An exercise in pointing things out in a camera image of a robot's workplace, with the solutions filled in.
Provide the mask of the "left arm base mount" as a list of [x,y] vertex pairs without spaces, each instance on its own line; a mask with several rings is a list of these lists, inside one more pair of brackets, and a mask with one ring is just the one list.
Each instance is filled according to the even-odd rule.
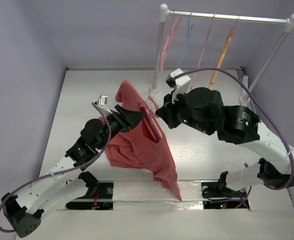
[[113,210],[113,181],[98,181],[86,171],[78,177],[85,183],[86,194],[66,204],[68,210]]

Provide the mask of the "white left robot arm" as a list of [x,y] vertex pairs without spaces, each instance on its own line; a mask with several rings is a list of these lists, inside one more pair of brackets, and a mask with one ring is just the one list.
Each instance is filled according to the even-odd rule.
[[108,114],[98,106],[95,109],[101,118],[86,122],[80,137],[47,174],[2,197],[0,213],[18,237],[25,238],[33,233],[50,211],[78,197],[93,197],[99,181],[86,169],[101,156],[112,138],[133,130],[146,115],[120,105]]

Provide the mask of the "thick pink plastic hanger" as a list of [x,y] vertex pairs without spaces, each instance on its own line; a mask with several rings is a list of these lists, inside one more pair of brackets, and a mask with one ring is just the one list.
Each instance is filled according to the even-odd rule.
[[142,120],[143,136],[154,143],[159,143],[163,137],[163,134],[157,122],[158,116],[156,115],[154,109],[151,108],[143,99],[140,102],[139,108],[141,111],[146,113]]

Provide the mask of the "red t shirt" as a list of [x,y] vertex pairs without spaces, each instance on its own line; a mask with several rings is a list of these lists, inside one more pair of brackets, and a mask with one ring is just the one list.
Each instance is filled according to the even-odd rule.
[[[141,111],[139,105],[143,98],[127,80],[121,83],[115,100],[127,110]],[[163,130],[162,134],[163,137],[159,143],[148,140],[143,136],[141,121],[134,129],[129,132],[121,132],[111,139],[106,155],[113,167],[151,171],[153,179],[161,182],[164,188],[172,190],[175,197],[181,202],[176,165]]]

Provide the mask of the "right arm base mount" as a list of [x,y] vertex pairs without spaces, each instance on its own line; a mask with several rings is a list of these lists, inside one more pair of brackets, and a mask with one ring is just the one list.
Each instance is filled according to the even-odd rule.
[[221,173],[217,181],[201,183],[205,210],[250,209],[246,190],[234,191],[226,187],[227,173]]

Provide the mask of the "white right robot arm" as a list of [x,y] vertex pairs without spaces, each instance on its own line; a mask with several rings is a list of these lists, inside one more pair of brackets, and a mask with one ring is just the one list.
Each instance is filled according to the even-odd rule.
[[[156,111],[169,128],[185,124],[209,136],[217,134],[220,141],[247,148],[260,156],[257,163],[247,168],[221,173],[217,190],[222,196],[261,184],[278,189],[289,181],[289,155],[294,160],[294,148],[286,149],[280,138],[249,108],[224,106],[220,92],[205,87],[176,97],[167,94],[163,106]],[[294,177],[289,186],[294,187]]]

